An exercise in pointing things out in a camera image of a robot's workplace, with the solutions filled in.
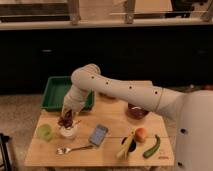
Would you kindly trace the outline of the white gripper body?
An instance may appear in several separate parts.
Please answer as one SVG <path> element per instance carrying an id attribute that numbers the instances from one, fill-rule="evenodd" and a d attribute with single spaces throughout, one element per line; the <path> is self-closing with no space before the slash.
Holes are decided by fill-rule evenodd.
<path id="1" fill-rule="evenodd" d="M 88 95 L 88 91 L 78 87 L 71 87 L 64 97 L 63 107 L 72 112 L 80 112 L 85 106 Z"/>

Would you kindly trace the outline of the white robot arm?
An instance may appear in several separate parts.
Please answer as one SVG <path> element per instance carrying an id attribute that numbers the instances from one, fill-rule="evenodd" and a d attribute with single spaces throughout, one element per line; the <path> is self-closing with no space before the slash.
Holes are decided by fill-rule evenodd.
<path id="1" fill-rule="evenodd" d="M 81 111 L 92 91 L 175 119 L 174 171 L 213 171 L 212 90 L 183 93 L 157 86 L 137 86 L 104 77 L 97 65 L 87 64 L 72 72 L 71 88 L 64 97 L 62 114 Z"/>

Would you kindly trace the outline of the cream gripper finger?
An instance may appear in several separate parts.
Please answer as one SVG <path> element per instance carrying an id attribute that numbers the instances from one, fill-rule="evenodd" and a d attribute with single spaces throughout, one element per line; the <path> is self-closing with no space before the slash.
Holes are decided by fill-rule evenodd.
<path id="1" fill-rule="evenodd" d="M 60 118 L 64 118 L 64 116 L 65 116 L 65 113 L 66 113 L 66 109 L 63 107 L 62 108 L 62 111 L 61 111 L 61 115 L 60 115 Z"/>
<path id="2" fill-rule="evenodd" d="M 73 113 L 73 118 L 72 119 L 73 119 L 72 120 L 73 122 L 72 122 L 71 128 L 76 127 L 81 122 L 81 120 L 78 117 L 78 113 Z"/>

